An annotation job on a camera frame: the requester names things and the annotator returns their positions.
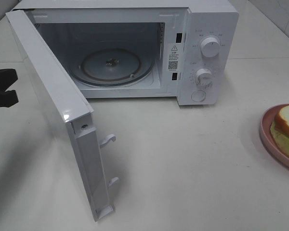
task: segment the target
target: power level knob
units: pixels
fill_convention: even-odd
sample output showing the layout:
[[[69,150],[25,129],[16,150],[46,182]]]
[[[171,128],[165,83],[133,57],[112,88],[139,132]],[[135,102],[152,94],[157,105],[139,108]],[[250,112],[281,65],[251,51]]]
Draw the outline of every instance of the power level knob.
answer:
[[[220,52],[220,42],[216,37],[205,38],[201,44],[201,52],[205,57],[211,58]]]
[[[209,69],[201,68],[196,71],[195,81],[198,89],[206,89],[212,86],[212,72]]]

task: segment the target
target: sticker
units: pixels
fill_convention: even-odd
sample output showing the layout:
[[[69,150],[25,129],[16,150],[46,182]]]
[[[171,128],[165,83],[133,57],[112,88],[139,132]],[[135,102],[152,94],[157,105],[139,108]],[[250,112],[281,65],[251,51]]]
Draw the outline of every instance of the sticker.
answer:
[[[183,54],[182,43],[168,44],[168,67],[169,71],[178,71],[180,69],[181,56]]]

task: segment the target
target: countertop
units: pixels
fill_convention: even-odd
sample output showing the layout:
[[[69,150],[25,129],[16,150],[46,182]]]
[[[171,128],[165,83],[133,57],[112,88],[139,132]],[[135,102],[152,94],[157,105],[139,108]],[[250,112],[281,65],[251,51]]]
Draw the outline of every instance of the countertop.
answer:
[[[0,108],[0,231],[289,231],[289,169],[263,147],[259,124],[289,103],[289,38],[245,0],[215,105],[175,98],[89,100],[116,211],[94,222],[58,152],[6,18],[0,69],[19,103]]]

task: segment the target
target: microwave oven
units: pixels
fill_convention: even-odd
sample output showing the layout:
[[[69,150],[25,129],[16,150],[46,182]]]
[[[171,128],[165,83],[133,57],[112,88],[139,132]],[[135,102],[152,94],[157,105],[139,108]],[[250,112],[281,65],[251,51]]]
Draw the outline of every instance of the microwave oven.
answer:
[[[22,0],[7,13],[46,119],[94,220],[114,210],[86,98],[218,98],[238,13],[227,0]]]

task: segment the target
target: microwave door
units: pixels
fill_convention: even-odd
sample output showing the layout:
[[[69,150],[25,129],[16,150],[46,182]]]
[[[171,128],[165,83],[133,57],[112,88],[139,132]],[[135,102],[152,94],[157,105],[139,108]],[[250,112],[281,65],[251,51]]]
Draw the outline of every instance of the microwave door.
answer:
[[[106,182],[100,148],[110,140],[114,141],[115,136],[109,135],[98,141],[92,107],[26,13],[14,11],[6,15],[42,111],[63,153],[62,158],[68,158],[67,163],[72,163],[77,170],[73,175],[80,185],[82,181],[84,194],[97,221],[114,210],[108,187],[117,178]]]

